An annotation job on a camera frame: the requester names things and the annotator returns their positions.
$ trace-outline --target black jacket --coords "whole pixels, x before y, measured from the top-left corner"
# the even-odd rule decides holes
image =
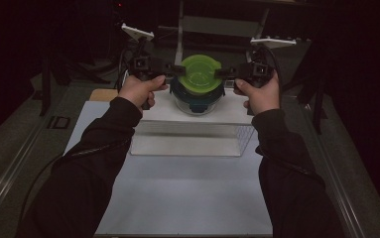
[[[53,166],[17,237],[92,237],[124,164],[133,128],[141,118],[131,102],[112,100],[107,112],[94,120],[80,142]],[[288,131],[283,111],[263,112],[252,124],[261,144],[257,152],[265,154],[259,178],[274,237],[343,237],[324,187],[275,161],[286,160],[314,170],[303,139]]]

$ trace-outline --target white surface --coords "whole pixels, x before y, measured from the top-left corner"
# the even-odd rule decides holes
[[[144,111],[144,121],[192,122],[229,125],[250,125],[252,116],[246,114],[243,102],[248,98],[233,93],[233,89],[225,88],[226,95],[215,105],[213,111],[201,116],[191,116],[178,109],[174,95],[169,90],[155,94],[156,105]]]
[[[108,102],[85,103],[66,150],[108,107]],[[254,132],[240,158],[129,154],[96,234],[270,235],[256,138]]]
[[[136,128],[131,154],[241,156],[237,125],[250,125],[252,116],[242,106],[246,97],[234,94],[233,89],[225,92],[214,110],[201,116],[181,111],[169,90],[156,92],[156,106],[144,111],[145,123]]]
[[[237,127],[231,125],[140,123],[132,155],[239,157]]]

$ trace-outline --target person's left hand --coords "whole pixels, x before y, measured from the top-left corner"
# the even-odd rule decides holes
[[[122,97],[132,102],[143,113],[142,105],[148,100],[150,107],[155,105],[155,94],[153,91],[165,90],[167,85],[163,85],[165,76],[160,75],[148,81],[141,81],[134,75],[125,79],[124,85],[118,93]]]

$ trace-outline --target hand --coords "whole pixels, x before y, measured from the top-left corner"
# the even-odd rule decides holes
[[[235,83],[239,90],[234,90],[234,92],[238,95],[248,96],[249,100],[245,101],[243,105],[245,108],[251,106],[254,115],[280,108],[279,77],[275,71],[270,81],[260,88],[253,87],[242,79],[236,79]]]
[[[165,90],[167,85],[163,85],[165,76],[161,75],[148,81],[141,81],[134,75],[125,79],[124,85],[118,93],[122,97],[132,102],[143,113],[142,105],[148,100],[150,107],[155,105],[155,94],[153,91]]]

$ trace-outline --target green object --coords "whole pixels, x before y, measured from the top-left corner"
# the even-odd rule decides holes
[[[183,60],[187,70],[186,76],[179,78],[180,83],[193,93],[207,93],[221,84],[220,78],[214,78],[214,72],[221,68],[221,63],[208,56],[193,55]]]

